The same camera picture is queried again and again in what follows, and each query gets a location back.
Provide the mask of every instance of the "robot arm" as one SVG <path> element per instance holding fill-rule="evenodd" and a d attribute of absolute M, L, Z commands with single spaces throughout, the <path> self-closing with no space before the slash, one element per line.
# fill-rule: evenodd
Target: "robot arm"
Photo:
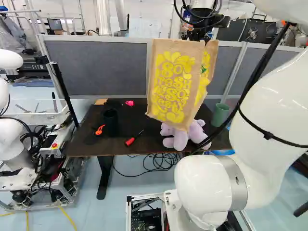
<path fill-rule="evenodd" d="M 0 69 L 17 69 L 22 64 L 23 58 L 19 54 L 0 49 Z M 3 78 L 0 78 L 0 111 L 7 105 L 8 98 L 8 84 Z M 19 156 L 26 154 L 26 150 L 19 139 L 22 131 L 23 125 L 18 121 L 9 118 L 0 119 L 0 160 L 4 161 L 11 170 L 23 167 L 20 165 L 22 161 Z"/>
<path fill-rule="evenodd" d="M 308 25 L 306 0 L 255 0 L 254 4 L 270 16 Z M 199 228 L 215 230 L 228 211 L 265 206 L 278 194 L 286 170 L 306 151 L 301 146 L 308 144 L 307 63 L 305 49 L 260 79 L 240 107 L 259 128 L 299 147 L 266 139 L 237 112 L 230 129 L 234 155 L 193 155 L 177 164 L 178 197 Z"/>

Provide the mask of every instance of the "brown paper bag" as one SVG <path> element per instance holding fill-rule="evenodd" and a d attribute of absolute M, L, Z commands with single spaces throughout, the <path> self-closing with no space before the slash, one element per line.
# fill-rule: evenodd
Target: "brown paper bag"
<path fill-rule="evenodd" d="M 205 48 L 204 41 L 153 39 L 146 114 L 188 131 L 213 77 L 217 48 L 216 41 Z"/>

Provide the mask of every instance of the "pink object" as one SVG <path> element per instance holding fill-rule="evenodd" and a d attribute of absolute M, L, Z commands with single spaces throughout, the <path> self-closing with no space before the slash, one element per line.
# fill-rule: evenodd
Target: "pink object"
<path fill-rule="evenodd" d="M 125 104 L 132 107 L 134 105 L 134 101 L 133 100 L 126 101 Z"/>

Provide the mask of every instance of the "cubicle partition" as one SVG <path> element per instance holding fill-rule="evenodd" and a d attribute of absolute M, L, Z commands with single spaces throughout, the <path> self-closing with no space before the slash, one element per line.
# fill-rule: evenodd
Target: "cubicle partition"
<path fill-rule="evenodd" d="M 94 36 L 38 35 L 42 53 L 57 62 L 72 99 L 146 98 L 152 40 Z M 267 44 L 219 41 L 213 81 L 204 103 L 234 107 Z M 278 46 L 263 75 L 295 57 L 302 48 Z M 61 96 L 53 69 L 50 75 Z"/>

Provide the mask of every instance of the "plush elephant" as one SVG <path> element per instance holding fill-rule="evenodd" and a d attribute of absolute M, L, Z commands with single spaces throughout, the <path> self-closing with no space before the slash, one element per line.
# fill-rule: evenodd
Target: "plush elephant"
<path fill-rule="evenodd" d="M 204 125 L 205 125 L 204 120 L 194 119 L 187 133 L 186 131 L 177 130 L 163 123 L 161 126 L 160 134 L 162 136 L 173 136 L 164 138 L 163 145 L 167 148 L 174 148 L 175 150 L 180 152 L 186 147 L 187 141 L 189 139 L 191 139 L 192 142 L 199 144 L 207 137 L 207 135 L 204 133 L 202 129 Z M 203 147 L 203 149 L 207 150 L 210 148 L 210 146 L 211 143 Z"/>

